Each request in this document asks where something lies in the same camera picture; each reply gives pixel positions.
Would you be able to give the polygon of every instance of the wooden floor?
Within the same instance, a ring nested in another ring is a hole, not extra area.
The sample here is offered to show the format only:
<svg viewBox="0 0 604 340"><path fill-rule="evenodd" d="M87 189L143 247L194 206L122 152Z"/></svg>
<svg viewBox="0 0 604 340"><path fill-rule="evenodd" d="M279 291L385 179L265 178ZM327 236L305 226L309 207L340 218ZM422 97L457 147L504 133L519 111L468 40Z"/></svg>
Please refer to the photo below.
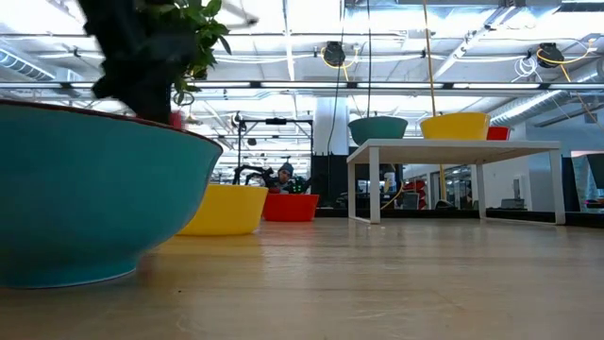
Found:
<svg viewBox="0 0 604 340"><path fill-rule="evenodd" d="M129 277L0 290L2 340L604 337L604 232L477 220L177 237Z"/></svg>

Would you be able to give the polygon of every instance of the red bowl planter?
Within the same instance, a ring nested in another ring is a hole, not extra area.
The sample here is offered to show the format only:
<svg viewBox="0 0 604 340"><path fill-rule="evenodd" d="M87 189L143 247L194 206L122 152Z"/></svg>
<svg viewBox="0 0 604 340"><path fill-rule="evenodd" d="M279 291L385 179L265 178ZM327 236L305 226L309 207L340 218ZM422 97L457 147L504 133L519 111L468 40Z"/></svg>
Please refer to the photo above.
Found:
<svg viewBox="0 0 604 340"><path fill-rule="evenodd" d="M272 222L310 222L318 202L319 195L269 194L262 216Z"/></svg>
<svg viewBox="0 0 604 340"><path fill-rule="evenodd" d="M487 141L507 141L510 139L509 127L489 127Z"/></svg>

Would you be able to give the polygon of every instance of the yellow bowl on table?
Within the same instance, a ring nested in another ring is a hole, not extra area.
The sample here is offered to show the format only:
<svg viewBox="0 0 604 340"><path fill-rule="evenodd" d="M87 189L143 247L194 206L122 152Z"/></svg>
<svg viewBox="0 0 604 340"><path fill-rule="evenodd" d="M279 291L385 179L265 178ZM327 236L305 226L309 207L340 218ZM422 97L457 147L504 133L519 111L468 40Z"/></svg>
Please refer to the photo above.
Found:
<svg viewBox="0 0 604 340"><path fill-rule="evenodd" d="M210 184L194 218L178 235L244 235L256 230L267 188Z"/></svg>
<svg viewBox="0 0 604 340"><path fill-rule="evenodd" d="M479 112L449 113L420 124L425 139L485 141L491 116Z"/></svg>

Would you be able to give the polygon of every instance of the desk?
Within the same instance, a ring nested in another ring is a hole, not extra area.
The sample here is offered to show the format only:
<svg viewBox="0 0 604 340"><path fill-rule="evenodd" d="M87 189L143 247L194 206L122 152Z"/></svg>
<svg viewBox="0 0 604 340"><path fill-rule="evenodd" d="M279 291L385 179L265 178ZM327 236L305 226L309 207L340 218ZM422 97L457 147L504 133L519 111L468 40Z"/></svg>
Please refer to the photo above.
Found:
<svg viewBox="0 0 604 340"><path fill-rule="evenodd" d="M368 140L346 162L348 163L348 217L356 214L355 164L369 164L370 220L380 223L379 164L475 164L478 177L478 210L486 218L484 203L483 164L501 162L542 152L549 154L554 193L556 224L565 223L562 197L562 164L559 142L508 142L508 141L444 141L444 140Z"/></svg>

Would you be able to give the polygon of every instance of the teal bowl on table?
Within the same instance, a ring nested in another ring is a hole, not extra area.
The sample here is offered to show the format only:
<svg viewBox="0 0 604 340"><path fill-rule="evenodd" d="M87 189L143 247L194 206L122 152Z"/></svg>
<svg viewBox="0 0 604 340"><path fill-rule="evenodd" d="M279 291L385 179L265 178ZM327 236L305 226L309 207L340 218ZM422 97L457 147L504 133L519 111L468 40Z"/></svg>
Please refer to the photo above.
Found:
<svg viewBox="0 0 604 340"><path fill-rule="evenodd" d="M396 117L369 117L348 124L352 140L359 146L369 139L401 139L408 122Z"/></svg>
<svg viewBox="0 0 604 340"><path fill-rule="evenodd" d="M184 228L222 147L123 116L0 100L0 286L132 272Z"/></svg>

